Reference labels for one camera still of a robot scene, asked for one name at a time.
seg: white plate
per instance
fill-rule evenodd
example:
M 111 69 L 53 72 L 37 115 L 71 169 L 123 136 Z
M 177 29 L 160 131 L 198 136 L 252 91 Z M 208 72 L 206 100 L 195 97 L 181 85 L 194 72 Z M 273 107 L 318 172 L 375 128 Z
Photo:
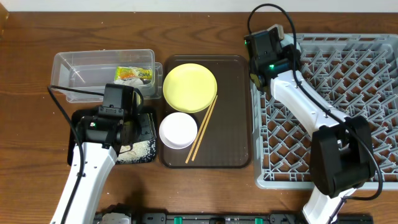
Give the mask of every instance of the white plate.
M 195 120 L 186 113 L 172 113 L 163 119 L 159 128 L 162 142 L 172 149 L 183 149 L 192 144 L 198 134 Z

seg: chopsticks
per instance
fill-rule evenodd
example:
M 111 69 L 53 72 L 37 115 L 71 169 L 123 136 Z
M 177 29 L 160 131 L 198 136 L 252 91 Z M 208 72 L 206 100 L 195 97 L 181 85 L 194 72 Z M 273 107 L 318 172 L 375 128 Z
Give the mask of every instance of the chopsticks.
M 210 104 L 209 108 L 207 109 L 205 118 L 203 118 L 203 121 L 201 122 L 201 125 L 200 125 L 200 128 L 199 128 L 197 137 L 196 137 L 195 140 L 193 141 L 191 150 L 189 151 L 187 160 L 185 161 L 186 164 L 188 163 L 189 158 L 191 157 L 191 154 L 192 154 L 192 152 L 193 152 L 193 149 L 195 148 L 195 144 L 197 143 L 197 141 L 198 141 L 198 139 L 199 139 L 198 145 L 197 145 L 197 147 L 196 147 L 196 149 L 195 149 L 195 152 L 193 153 L 192 161 L 194 161 L 195 158 L 196 158 L 196 156 L 197 156 L 197 153 L 198 153 L 198 150 L 199 150 L 199 147 L 200 147 L 200 143 L 201 143 L 201 140 L 202 140 L 202 138 L 203 138 L 203 135 L 204 135 L 204 133 L 205 133 L 205 131 L 206 131 L 207 124 L 209 123 L 211 114 L 212 114 L 212 112 L 213 112 L 214 105 L 216 105 L 217 97 L 218 97 L 218 95 L 216 95 L 216 98 L 213 100 L 213 102 Z

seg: wood grain surface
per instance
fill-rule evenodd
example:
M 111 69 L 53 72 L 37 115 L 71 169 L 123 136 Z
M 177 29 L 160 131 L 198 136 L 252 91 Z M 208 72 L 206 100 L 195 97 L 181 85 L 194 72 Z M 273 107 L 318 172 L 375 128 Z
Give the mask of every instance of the wood grain surface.
M 13 12 L 0 41 L 0 222 L 48 223 L 67 180 L 69 127 L 50 99 L 58 52 L 152 49 L 164 63 L 174 54 L 238 54 L 248 13 Z M 397 14 L 292 13 L 297 32 L 398 34 Z M 256 14 L 252 30 L 279 23 L 278 13 Z M 87 104 L 67 104 L 69 115 Z M 356 195 L 373 192 L 359 191 Z M 99 208 L 127 203 L 138 209 L 187 213 L 297 212 L 310 191 L 261 190 L 252 164 L 244 169 L 173 170 L 157 159 L 111 171 Z M 371 202 L 349 202 L 342 213 L 370 213 L 395 223 L 398 192 Z

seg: black cable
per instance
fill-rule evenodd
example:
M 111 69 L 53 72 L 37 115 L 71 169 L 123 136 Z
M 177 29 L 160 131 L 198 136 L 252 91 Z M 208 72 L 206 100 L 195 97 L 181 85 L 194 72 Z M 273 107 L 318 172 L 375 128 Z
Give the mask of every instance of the black cable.
M 49 85 L 47 87 L 47 90 L 49 91 L 49 94 L 50 94 L 52 100 L 57 105 L 58 109 L 61 111 L 61 113 L 63 114 L 63 116 L 65 117 L 66 121 L 68 122 L 68 124 L 70 126 L 70 129 L 71 129 L 71 131 L 73 133 L 73 136 L 75 137 L 76 144 L 79 147 L 79 154 L 80 154 L 79 173 L 77 175 L 75 186 L 73 186 L 72 192 L 71 192 L 70 197 L 69 197 L 69 201 L 67 203 L 67 206 L 65 207 L 65 211 L 63 212 L 62 219 L 61 219 L 61 224 L 64 224 L 66 219 L 67 219 L 70 206 L 72 205 L 73 198 L 75 197 L 77 188 L 79 186 L 81 177 L 83 176 L 83 169 L 84 169 L 84 165 L 85 165 L 85 160 L 84 160 L 84 155 L 83 155 L 83 147 L 82 147 L 81 141 L 79 140 L 79 137 L 77 135 L 76 129 L 75 129 L 75 127 L 73 127 L 72 121 L 70 120 L 69 116 L 67 115 L 67 112 L 65 112 L 65 110 L 62 108 L 61 104 L 56 99 L 56 97 L 55 97 L 53 91 L 51 90 L 51 88 L 58 88 L 58 89 L 61 89 L 61 90 L 75 91 L 75 92 L 78 92 L 78 93 L 87 93 L 87 94 L 91 94 L 91 92 L 74 90 L 74 89 L 64 88 L 64 87 L 60 87 L 60 86 L 53 86 L 53 85 Z
M 293 33 L 293 42 L 294 42 L 294 50 L 293 50 L 293 59 L 296 60 L 296 49 L 297 49 L 297 35 L 296 35 L 296 30 L 293 24 L 292 19 L 290 18 L 290 16 L 287 14 L 287 12 L 285 10 L 283 10 L 281 7 L 275 5 L 275 4 L 261 4 L 259 6 L 257 6 L 256 8 L 253 9 L 253 11 L 250 13 L 249 18 L 248 18 L 248 31 L 251 34 L 251 29 L 250 29 L 250 19 L 253 16 L 253 14 L 261 7 L 264 6 L 271 6 L 271 7 L 275 7 L 277 9 L 279 9 L 283 15 L 285 15 L 285 17 L 287 18 L 287 20 L 290 23 L 290 26 L 292 28 L 292 33 Z M 377 172 L 377 180 L 379 182 L 379 185 L 377 187 L 377 191 L 374 195 L 370 196 L 370 197 L 354 197 L 354 196 L 344 196 L 342 199 L 346 200 L 346 199 L 352 199 L 352 200 L 373 200 L 375 198 L 377 198 L 381 192 L 382 192 L 382 188 L 383 188 L 383 180 L 382 180 L 382 175 L 381 175 L 381 171 L 380 171 L 380 167 L 379 164 L 377 164 L 376 160 L 373 157 L 373 154 L 371 152 L 371 150 L 368 148 L 368 146 L 365 144 L 365 142 L 349 127 L 347 126 L 342 120 L 340 120 L 339 118 L 337 118 L 334 114 L 331 113 L 330 110 L 324 108 L 316 99 L 314 99 L 314 97 L 312 95 L 310 95 L 305 89 L 304 87 L 301 85 L 301 81 L 298 80 L 297 76 L 296 76 L 296 63 L 295 61 L 293 62 L 293 77 L 294 77 L 294 81 L 296 82 L 297 86 L 301 89 L 301 91 L 313 102 L 315 103 L 327 116 L 330 116 L 331 118 L 333 118 L 335 121 L 337 121 L 340 125 L 342 125 L 342 127 L 344 127 L 350 135 L 352 135 L 352 137 L 355 138 L 355 140 L 357 140 L 357 142 L 360 143 L 360 145 L 362 145 L 362 147 L 364 147 L 368 154 L 368 156 L 371 158 L 373 164 L 376 166 L 376 172 Z
M 75 90 L 75 89 L 72 89 L 72 88 L 66 88 L 66 87 L 56 86 L 56 85 L 49 85 L 49 87 L 50 88 L 56 88 L 56 89 L 59 89 L 59 90 L 74 91 L 76 93 L 85 93 L 85 94 L 98 95 L 98 96 L 103 96 L 104 95 L 104 93 L 96 93 L 96 92 L 92 92 L 92 91 L 83 91 L 83 90 Z

